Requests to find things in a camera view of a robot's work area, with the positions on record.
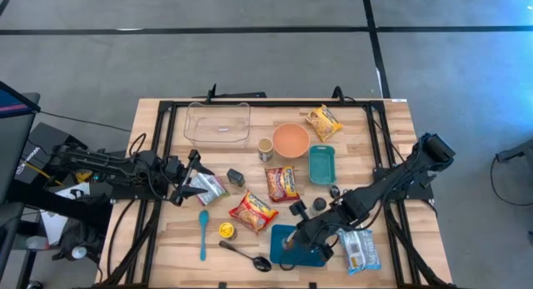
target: small cup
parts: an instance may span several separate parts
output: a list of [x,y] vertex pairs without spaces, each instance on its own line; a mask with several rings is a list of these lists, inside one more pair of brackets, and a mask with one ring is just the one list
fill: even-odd
[[257,144],[257,151],[259,152],[259,158],[263,162],[268,162],[274,155],[274,144],[269,138],[263,138]]

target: blue plastic spoon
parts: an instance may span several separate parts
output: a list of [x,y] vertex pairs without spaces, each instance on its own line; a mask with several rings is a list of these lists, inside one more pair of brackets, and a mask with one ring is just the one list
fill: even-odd
[[209,212],[207,210],[202,210],[198,216],[198,221],[200,226],[202,226],[202,249],[200,250],[200,260],[206,260],[206,227],[207,222],[209,222]]

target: clear glass baking dish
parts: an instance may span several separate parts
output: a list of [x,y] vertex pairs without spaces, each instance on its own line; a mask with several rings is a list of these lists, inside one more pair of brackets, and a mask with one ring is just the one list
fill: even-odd
[[183,136],[194,145],[246,145],[250,135],[250,105],[204,105],[187,108]]

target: yellow snack bag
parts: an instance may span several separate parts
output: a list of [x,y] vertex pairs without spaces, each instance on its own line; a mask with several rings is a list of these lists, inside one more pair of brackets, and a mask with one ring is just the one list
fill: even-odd
[[325,105],[307,114],[307,121],[313,125],[322,142],[343,127]]

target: black spoon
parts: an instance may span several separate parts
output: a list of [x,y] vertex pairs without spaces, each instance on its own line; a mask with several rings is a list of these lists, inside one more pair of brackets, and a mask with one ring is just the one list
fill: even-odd
[[258,271],[269,272],[272,269],[272,264],[267,259],[265,259],[264,257],[257,256],[255,258],[252,258],[252,257],[248,256],[247,254],[244,254],[244,253],[238,251],[233,245],[231,245],[228,242],[225,242],[223,240],[220,240],[220,242],[218,242],[218,245],[220,247],[224,247],[224,248],[226,248],[226,249],[228,249],[230,251],[234,251],[236,253],[239,253],[239,254],[243,255],[244,257],[247,257],[248,259],[252,260],[253,266]]

